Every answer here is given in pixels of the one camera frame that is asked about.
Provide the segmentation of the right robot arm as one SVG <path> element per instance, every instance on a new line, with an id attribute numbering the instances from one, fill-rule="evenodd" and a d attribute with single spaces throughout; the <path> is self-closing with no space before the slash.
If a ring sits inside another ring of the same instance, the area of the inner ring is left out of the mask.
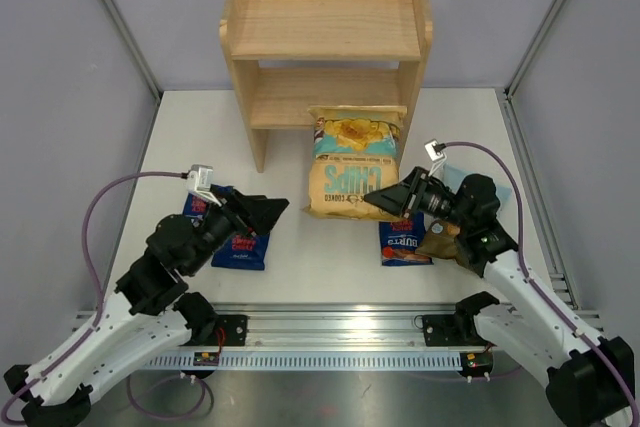
<path id="1" fill-rule="evenodd" d="M 590 426 L 612 418 L 639 423 L 634 354 L 620 337 L 607 339 L 570 309 L 524 259 L 523 249 L 498 220 L 493 180 L 464 178 L 451 191 L 423 168 L 403 181 L 365 195 L 365 202 L 396 216 L 423 212 L 456 225 L 459 264 L 506 298 L 487 292 L 460 301 L 456 336 L 480 339 L 504 350 L 544 388 L 566 426 Z"/>

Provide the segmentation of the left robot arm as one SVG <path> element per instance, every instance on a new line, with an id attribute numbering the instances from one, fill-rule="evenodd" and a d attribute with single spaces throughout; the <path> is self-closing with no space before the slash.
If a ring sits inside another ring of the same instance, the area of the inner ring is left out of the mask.
<path id="1" fill-rule="evenodd" d="M 200 220 L 161 219 L 142 256 L 82 328 L 40 362 L 6 371 L 13 398 L 24 403 L 15 423 L 77 426 L 102 394 L 162 352 L 221 339 L 213 306 L 186 280 L 232 237 L 270 233 L 288 205 L 213 189 Z"/>

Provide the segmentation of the light blue cassava chips bag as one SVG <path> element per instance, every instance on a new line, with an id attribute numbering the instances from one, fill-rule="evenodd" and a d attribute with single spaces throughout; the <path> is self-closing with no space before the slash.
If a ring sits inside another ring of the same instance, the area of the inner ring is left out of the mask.
<path id="1" fill-rule="evenodd" d="M 490 177 L 446 166 L 438 175 L 450 191 L 451 207 L 432 216 L 417 248 L 419 254 L 458 265 L 482 275 L 498 255 L 517 248 L 498 221 L 512 189 Z"/>

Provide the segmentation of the yellow kettle chips bag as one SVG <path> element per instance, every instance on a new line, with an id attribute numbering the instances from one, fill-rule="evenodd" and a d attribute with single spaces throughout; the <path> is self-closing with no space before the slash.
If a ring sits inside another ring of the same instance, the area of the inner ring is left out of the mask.
<path id="1" fill-rule="evenodd" d="M 398 144 L 404 106 L 312 106 L 309 205 L 316 218 L 394 221 L 364 201 L 399 182 Z"/>

